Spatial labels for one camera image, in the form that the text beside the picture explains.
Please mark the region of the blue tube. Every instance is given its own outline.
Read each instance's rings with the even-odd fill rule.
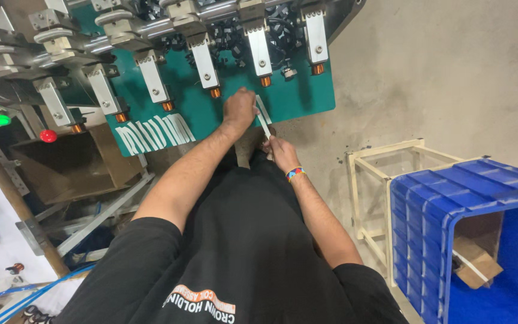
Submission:
[[[0,297],[4,296],[4,295],[7,295],[8,293],[30,290],[30,289],[33,289],[33,288],[36,288],[36,287],[37,287],[37,285],[25,285],[25,286],[21,286],[21,287],[9,288],[6,291],[0,292]]]
[[[9,307],[7,310],[5,310],[3,313],[0,313],[0,319],[5,316],[6,314],[10,313],[8,316],[6,316],[4,319],[0,320],[0,324],[3,324],[4,322],[8,321],[11,317],[13,317],[13,315],[15,315],[17,312],[19,312],[20,310],[23,309],[23,307],[27,306],[28,304],[32,303],[34,300],[36,300],[37,298],[39,298],[41,295],[43,295],[44,293],[46,293],[47,291],[49,291],[51,288],[55,287],[58,283],[66,280],[66,279],[69,279],[77,274],[80,274],[82,272],[85,272],[85,271],[88,271],[88,270],[91,270],[93,267],[95,267],[95,264],[93,265],[90,265],[90,266],[87,266],[83,269],[80,269],[80,270],[77,270],[77,271],[74,271],[68,275],[66,275],[65,277],[61,278],[61,279],[58,279],[56,281],[54,281],[53,283],[50,283],[48,284],[47,286],[43,287],[42,289],[40,289],[39,291],[35,291],[33,292],[31,295],[23,298],[21,301],[19,301],[18,303],[16,303],[15,305]]]

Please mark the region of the hand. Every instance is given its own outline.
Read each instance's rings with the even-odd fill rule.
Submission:
[[[269,141],[263,143],[263,149],[273,153],[275,163],[284,173],[288,173],[292,169],[301,166],[293,144],[282,138],[271,135]]]
[[[258,113],[259,110],[255,107],[255,92],[242,86],[225,101],[221,127],[239,138]]]

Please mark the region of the green indicator light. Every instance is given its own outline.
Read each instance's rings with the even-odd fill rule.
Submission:
[[[0,115],[0,126],[11,124],[11,118],[6,115]]]

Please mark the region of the black pants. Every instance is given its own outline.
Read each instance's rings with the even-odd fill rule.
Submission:
[[[185,223],[185,230],[183,232],[183,238],[186,242],[191,241],[192,228],[194,226],[195,214],[199,209],[199,206],[205,201],[208,195],[211,194],[213,189],[215,189],[223,180],[223,178],[229,173],[231,170],[238,168],[237,165],[237,154],[235,153],[235,147],[232,146],[229,151],[225,154],[221,162],[217,165],[209,184],[193,206],[193,209],[189,213],[187,217],[187,221]],[[299,202],[297,201],[297,196],[295,195],[295,191],[293,190],[293,186],[287,178],[285,177],[285,173],[281,171],[281,169],[275,164],[273,161],[269,161],[267,159],[267,154],[261,150],[255,150],[251,159],[249,160],[249,168],[251,173],[257,176],[261,176],[264,179],[268,180],[273,184],[273,187],[278,190],[279,194],[283,197],[284,200],[289,204],[289,206],[299,215],[301,221],[303,221],[303,215],[301,214],[301,208],[299,207]]]

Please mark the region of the blue plastic crate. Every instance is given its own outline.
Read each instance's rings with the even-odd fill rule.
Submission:
[[[451,275],[455,224],[505,211],[490,288]],[[393,274],[426,324],[518,323],[518,168],[486,158],[391,182]]]

